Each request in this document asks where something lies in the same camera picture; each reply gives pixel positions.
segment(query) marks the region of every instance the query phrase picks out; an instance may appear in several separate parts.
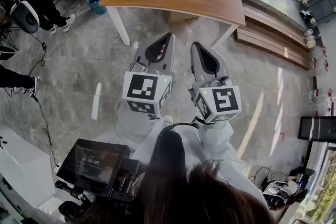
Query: wooden step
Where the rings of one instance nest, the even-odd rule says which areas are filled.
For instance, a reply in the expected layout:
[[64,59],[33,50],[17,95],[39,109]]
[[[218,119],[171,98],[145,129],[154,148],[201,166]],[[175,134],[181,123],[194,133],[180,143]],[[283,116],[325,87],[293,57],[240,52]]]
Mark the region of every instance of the wooden step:
[[278,15],[266,11],[262,7],[249,1],[243,1],[243,8],[247,22],[274,32],[278,36],[292,42],[297,47],[309,51],[303,39],[303,32],[285,23]]
[[305,70],[310,69],[308,52],[258,25],[246,22],[245,27],[236,30],[235,40],[278,56]]

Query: sneaker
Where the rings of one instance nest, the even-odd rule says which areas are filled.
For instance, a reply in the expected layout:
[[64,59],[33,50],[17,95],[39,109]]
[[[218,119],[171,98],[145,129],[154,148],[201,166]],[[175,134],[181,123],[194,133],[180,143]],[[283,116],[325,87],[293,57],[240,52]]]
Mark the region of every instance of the sneaker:
[[74,22],[74,20],[75,20],[75,15],[74,15],[74,14],[71,14],[71,15],[66,19],[67,24],[63,26],[63,31],[64,31],[64,32],[69,31],[70,25]]
[[56,33],[56,25],[54,25],[52,27],[52,29],[50,30],[51,34],[54,35]]
[[37,80],[39,79],[39,77],[33,77],[32,79],[34,81],[34,86],[32,88],[30,88],[30,89],[25,89],[23,91],[23,94],[29,92],[30,96],[32,96],[32,95],[35,96],[35,94],[36,94],[36,88],[37,88]]

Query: trash can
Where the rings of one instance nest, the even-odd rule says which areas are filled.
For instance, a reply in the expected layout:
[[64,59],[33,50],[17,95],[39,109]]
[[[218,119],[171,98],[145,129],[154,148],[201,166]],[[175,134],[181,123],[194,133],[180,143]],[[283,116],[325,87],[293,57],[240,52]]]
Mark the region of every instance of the trash can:
[[100,0],[86,0],[86,2],[90,5],[90,7],[94,10],[98,15],[104,14],[107,9],[104,6],[99,6]]

